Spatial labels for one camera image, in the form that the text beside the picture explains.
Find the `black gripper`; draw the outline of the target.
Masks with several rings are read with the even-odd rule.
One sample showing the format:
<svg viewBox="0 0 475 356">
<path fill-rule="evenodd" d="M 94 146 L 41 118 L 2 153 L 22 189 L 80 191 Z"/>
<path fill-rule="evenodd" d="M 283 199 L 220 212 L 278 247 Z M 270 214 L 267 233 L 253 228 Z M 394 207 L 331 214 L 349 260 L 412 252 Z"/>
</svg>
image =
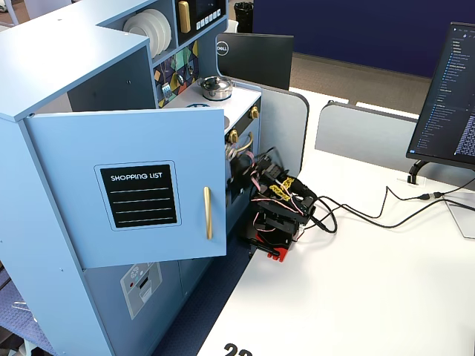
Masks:
<svg viewBox="0 0 475 356">
<path fill-rule="evenodd" d="M 255 155 L 251 151 L 242 151 L 230 161 L 230 169 L 229 186 L 249 186 L 250 175 L 255 169 Z"/>
</svg>

